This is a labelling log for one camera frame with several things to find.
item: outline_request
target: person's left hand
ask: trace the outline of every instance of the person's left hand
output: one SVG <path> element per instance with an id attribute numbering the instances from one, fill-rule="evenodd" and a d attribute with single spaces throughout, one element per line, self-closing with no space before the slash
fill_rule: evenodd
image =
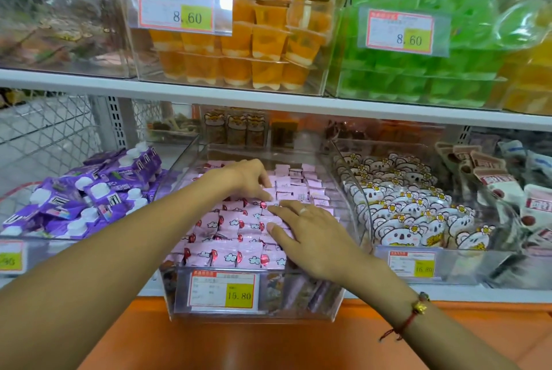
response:
<path id="1" fill-rule="evenodd" d="M 264 202 L 272 201 L 271 195 L 263 190 L 263 187 L 272 187 L 271 180 L 268 178 L 263 163 L 258 159 L 235 162 L 220 171 L 224 175 L 224 179 L 229 180 L 232 194 L 254 197 Z"/>

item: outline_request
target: white bottle cap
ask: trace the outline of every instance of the white bottle cap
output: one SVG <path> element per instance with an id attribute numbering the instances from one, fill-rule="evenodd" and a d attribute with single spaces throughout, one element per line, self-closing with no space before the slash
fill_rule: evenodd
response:
<path id="1" fill-rule="evenodd" d="M 73 220 L 67 224 L 67 234 L 70 236 L 82 236 L 87 230 L 86 221 L 83 219 Z"/>
<path id="2" fill-rule="evenodd" d="M 84 209 L 81 213 L 81 218 L 83 218 L 86 222 L 93 222 L 96 219 L 98 219 L 98 209 L 95 207 L 89 207 L 88 209 Z"/>
<path id="3" fill-rule="evenodd" d="M 109 194 L 109 186 L 105 182 L 100 182 L 90 187 L 90 191 L 95 199 L 105 197 Z"/>
<path id="4" fill-rule="evenodd" d="M 77 180 L 77 182 L 74 184 L 75 188 L 79 191 L 83 191 L 87 185 L 92 184 L 94 181 L 92 178 L 89 177 L 81 177 Z"/>
<path id="5" fill-rule="evenodd" d="M 140 152 L 145 152 L 148 150 L 148 145 L 147 145 L 147 142 L 145 141 L 142 141 L 142 142 L 138 142 L 135 146 L 135 148 L 137 150 L 139 150 Z"/>
<path id="6" fill-rule="evenodd" d="M 50 190 L 46 190 L 45 188 L 37 188 L 31 194 L 29 201 L 31 204 L 38 204 L 39 206 L 42 206 L 44 203 L 48 201 L 51 195 L 52 195 L 52 192 Z"/>
<path id="7" fill-rule="evenodd" d="M 21 226 L 8 226 L 2 232 L 0 232 L 0 235 L 2 235 L 2 236 L 19 236 L 22 233 L 23 233 L 23 228 Z"/>
<path id="8" fill-rule="evenodd" d="M 142 191 L 140 188 L 131 188 L 128 190 L 129 200 L 137 200 L 142 197 Z"/>
<path id="9" fill-rule="evenodd" d="M 134 159 L 129 156 L 125 155 L 119 158 L 119 165 L 121 167 L 130 167 L 132 164 L 134 164 Z"/>
<path id="10" fill-rule="evenodd" d="M 141 197 L 136 201 L 134 201 L 133 210 L 138 210 L 139 208 L 144 207 L 146 205 L 147 205 L 147 199 Z"/>
<path id="11" fill-rule="evenodd" d="M 137 148 L 132 148 L 126 151 L 127 156 L 131 157 L 132 159 L 136 159 L 140 157 L 140 150 Z"/>

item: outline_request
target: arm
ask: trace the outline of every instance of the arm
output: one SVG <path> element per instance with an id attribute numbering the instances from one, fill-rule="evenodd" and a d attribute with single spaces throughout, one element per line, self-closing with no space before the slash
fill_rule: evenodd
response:
<path id="1" fill-rule="evenodd" d="M 280 207 L 269 210 L 289 224 L 296 240 L 281 227 L 269 224 L 272 237 L 308 274 L 356 294 L 394 328 L 408 319 L 418 294 L 381 259 L 363 253 L 330 213 L 296 201 L 281 202 Z M 519 370 L 438 307 L 427 306 L 424 315 L 408 325 L 403 337 L 430 369 Z"/>
<path id="2" fill-rule="evenodd" d="M 231 194 L 270 199 L 259 183 L 259 160 L 208 171 L 6 285 L 0 368 L 76 369 L 204 213 Z"/>

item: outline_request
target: bracelet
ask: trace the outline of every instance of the bracelet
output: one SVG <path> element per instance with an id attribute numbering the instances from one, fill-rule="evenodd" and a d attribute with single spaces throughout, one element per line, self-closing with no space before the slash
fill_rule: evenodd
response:
<path id="1" fill-rule="evenodd" d="M 420 292 L 418 295 L 418 301 L 412 303 L 412 312 L 410 313 L 410 316 L 408 319 L 404 322 L 403 325 L 398 327 L 397 329 L 391 328 L 389 331 L 385 332 L 378 342 L 382 342 L 383 338 L 386 338 L 388 335 L 395 332 L 398 337 L 397 341 L 400 341 L 402 339 L 402 334 L 405 331 L 406 327 L 410 325 L 410 323 L 416 318 L 417 315 L 423 315 L 426 312 L 427 306 L 424 305 L 424 302 L 430 302 L 430 297 L 427 295 L 427 293 Z"/>

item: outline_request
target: price label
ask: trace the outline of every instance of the price label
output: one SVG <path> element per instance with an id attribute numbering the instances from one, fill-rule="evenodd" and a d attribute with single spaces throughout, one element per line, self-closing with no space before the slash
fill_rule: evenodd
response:
<path id="1" fill-rule="evenodd" d="M 188 306 L 254 310 L 256 278 L 253 273 L 193 271 Z"/>
<path id="2" fill-rule="evenodd" d="M 0 241 L 0 272 L 22 274 L 26 271 L 26 248 L 22 241 Z"/>
<path id="3" fill-rule="evenodd" d="M 138 25 L 178 32 L 214 32 L 215 0 L 138 0 Z"/>
<path id="4" fill-rule="evenodd" d="M 399 277 L 435 277 L 435 252 L 391 251 L 389 267 Z"/>
<path id="5" fill-rule="evenodd" d="M 433 52 L 433 17 L 424 14 L 371 9 L 366 47 L 430 55 Z"/>

